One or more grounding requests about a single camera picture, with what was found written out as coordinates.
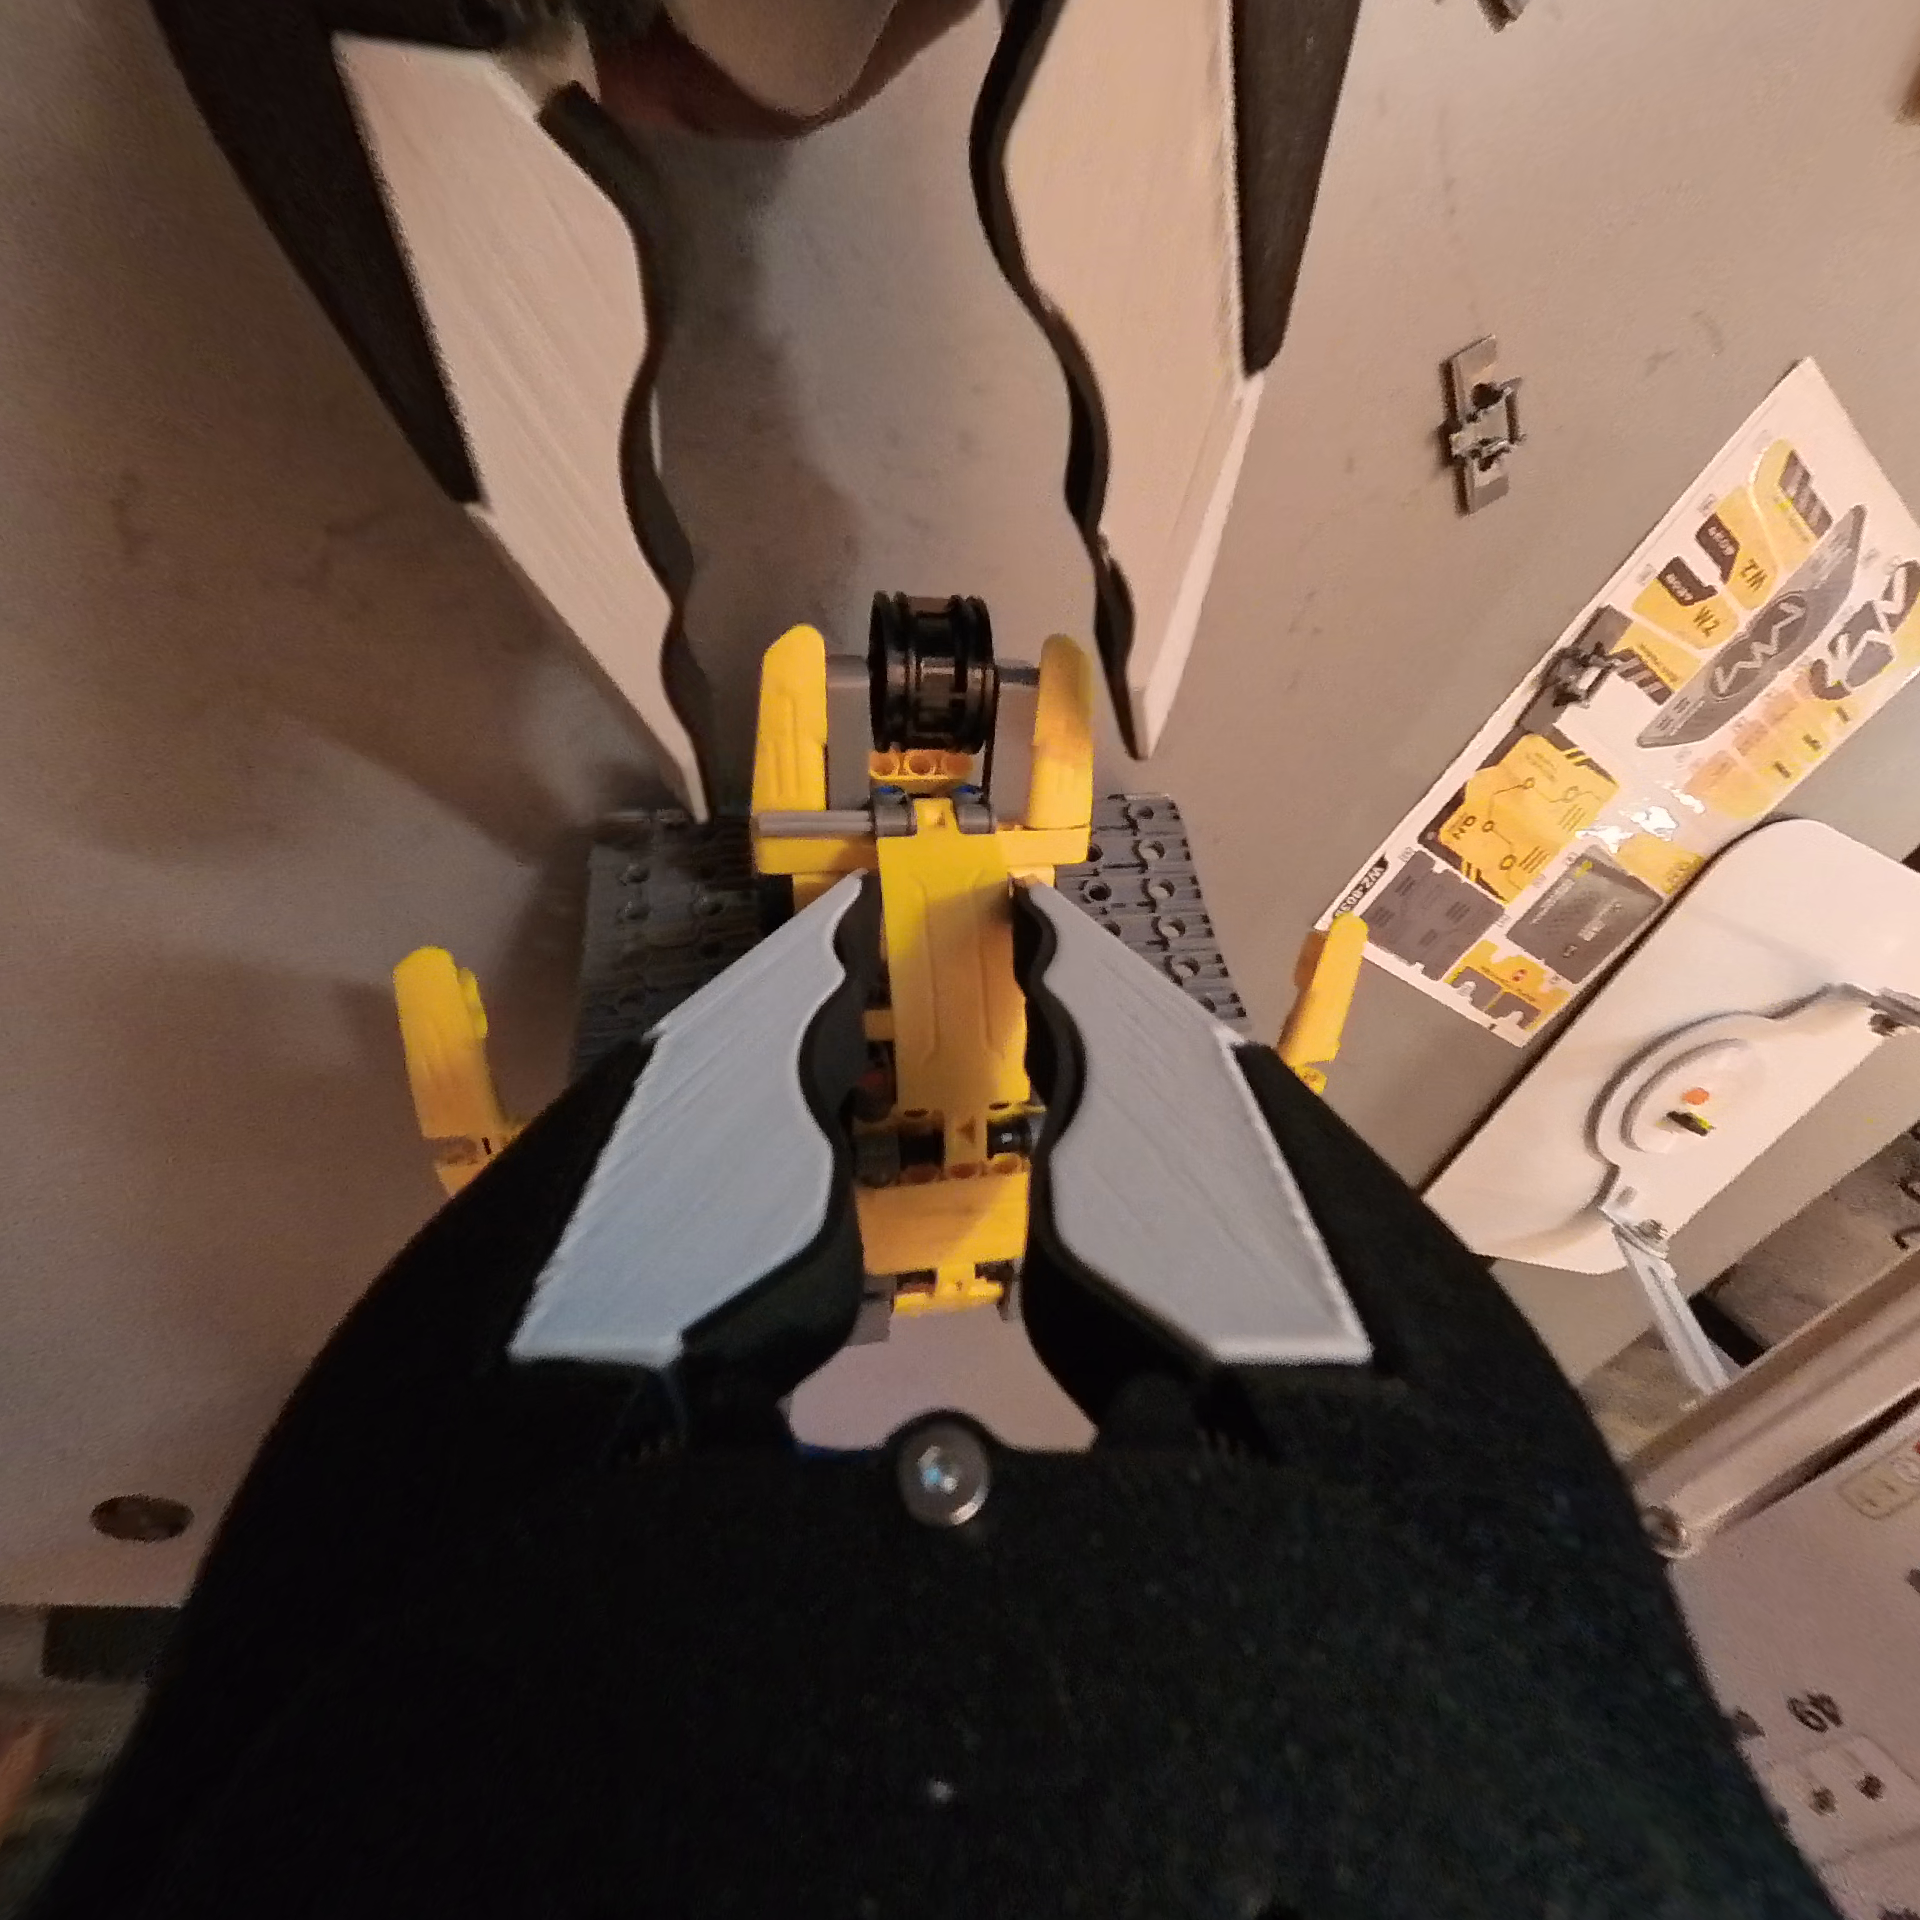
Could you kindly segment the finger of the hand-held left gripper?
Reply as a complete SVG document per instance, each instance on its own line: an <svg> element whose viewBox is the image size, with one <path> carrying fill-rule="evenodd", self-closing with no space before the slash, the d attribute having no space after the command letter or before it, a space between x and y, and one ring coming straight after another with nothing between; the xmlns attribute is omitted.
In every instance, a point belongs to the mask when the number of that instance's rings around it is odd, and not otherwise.
<svg viewBox="0 0 1920 1920"><path fill-rule="evenodd" d="M1007 3L975 193L1064 379L1098 657L1128 753L1150 758L1264 385L1241 339L1232 3Z"/></svg>
<svg viewBox="0 0 1920 1920"><path fill-rule="evenodd" d="M476 476L467 511L707 821L693 558L658 465L650 178L584 37L458 54L334 40Z"/></svg>

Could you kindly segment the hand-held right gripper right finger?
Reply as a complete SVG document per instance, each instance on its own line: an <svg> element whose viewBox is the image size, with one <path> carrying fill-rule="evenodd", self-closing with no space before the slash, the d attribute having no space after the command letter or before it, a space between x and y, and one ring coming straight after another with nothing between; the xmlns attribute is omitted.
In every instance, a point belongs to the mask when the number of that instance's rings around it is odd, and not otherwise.
<svg viewBox="0 0 1920 1920"><path fill-rule="evenodd" d="M1017 916L1045 1248L1203 1362L1372 1362L1232 1029L1060 890Z"/></svg>

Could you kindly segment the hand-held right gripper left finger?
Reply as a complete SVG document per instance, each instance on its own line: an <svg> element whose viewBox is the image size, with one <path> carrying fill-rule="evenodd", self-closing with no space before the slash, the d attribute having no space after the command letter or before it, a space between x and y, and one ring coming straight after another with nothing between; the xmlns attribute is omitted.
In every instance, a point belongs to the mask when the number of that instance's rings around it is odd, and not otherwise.
<svg viewBox="0 0 1920 1920"><path fill-rule="evenodd" d="M853 1328L853 1093L878 880L846 874L643 1034L623 1110L509 1338L515 1362L669 1372L785 1296L800 1372Z"/></svg>

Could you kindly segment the yellow tracked toy vehicle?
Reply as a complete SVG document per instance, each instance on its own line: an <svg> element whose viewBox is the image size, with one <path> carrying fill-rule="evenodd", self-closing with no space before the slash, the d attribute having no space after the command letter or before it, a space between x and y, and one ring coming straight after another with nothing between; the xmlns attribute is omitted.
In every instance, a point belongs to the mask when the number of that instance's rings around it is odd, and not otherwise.
<svg viewBox="0 0 1920 1920"><path fill-rule="evenodd" d="M650 808L597 827L575 1067L643 1044L834 881L877 874L870 1065L848 1113L863 1255L848 1333L1014 1309L1045 1125L1017 908L1027 885L1060 890L1060 868L1090 856L1077 644L1054 637L1039 668L1001 669L975 597L881 594L867 660L831 657L798 627L760 657L747 813L700 822ZM1164 950L1147 962L1186 993L1168 967L1205 934L1203 908L1152 908L1150 932Z"/></svg>

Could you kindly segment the instruction booklet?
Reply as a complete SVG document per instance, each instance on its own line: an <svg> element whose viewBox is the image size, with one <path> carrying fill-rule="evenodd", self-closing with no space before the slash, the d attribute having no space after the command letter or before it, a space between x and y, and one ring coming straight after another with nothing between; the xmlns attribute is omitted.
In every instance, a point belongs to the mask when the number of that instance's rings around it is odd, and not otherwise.
<svg viewBox="0 0 1920 1920"><path fill-rule="evenodd" d="M1916 1415L1668 1565L1750 1775L1843 1916L1916 1916Z"/></svg>

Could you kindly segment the person's left hand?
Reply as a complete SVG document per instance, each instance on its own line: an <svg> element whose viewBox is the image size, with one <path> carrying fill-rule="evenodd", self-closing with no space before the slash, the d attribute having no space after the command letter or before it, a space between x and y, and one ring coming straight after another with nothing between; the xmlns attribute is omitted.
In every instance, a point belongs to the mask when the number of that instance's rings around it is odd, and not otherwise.
<svg viewBox="0 0 1920 1920"><path fill-rule="evenodd" d="M608 3L597 97L638 131L790 140L870 105L978 3Z"/></svg>

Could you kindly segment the yellow sticker sheet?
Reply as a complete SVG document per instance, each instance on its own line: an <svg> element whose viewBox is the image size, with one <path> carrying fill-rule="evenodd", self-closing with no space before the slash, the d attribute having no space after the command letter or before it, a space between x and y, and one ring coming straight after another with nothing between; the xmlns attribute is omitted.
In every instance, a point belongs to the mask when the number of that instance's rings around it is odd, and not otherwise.
<svg viewBox="0 0 1920 1920"><path fill-rule="evenodd" d="M1563 646L1619 669L1544 708ZM1800 361L1323 910L1479 1032L1553 1032L1916 680L1916 515Z"/></svg>

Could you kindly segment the white book stand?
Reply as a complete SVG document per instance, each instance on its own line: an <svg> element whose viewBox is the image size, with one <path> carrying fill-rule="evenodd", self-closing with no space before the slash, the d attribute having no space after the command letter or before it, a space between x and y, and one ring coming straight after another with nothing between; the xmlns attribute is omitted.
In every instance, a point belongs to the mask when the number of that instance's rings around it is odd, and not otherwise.
<svg viewBox="0 0 1920 1920"><path fill-rule="evenodd" d="M1693 1389L1627 1468L1686 1560L1916 1402L1916 1229L1846 1299L1733 1365L1676 1241L1860 1067L1916 1055L1916 871L1768 822L1717 852L1429 1187L1491 1262L1630 1274Z"/></svg>

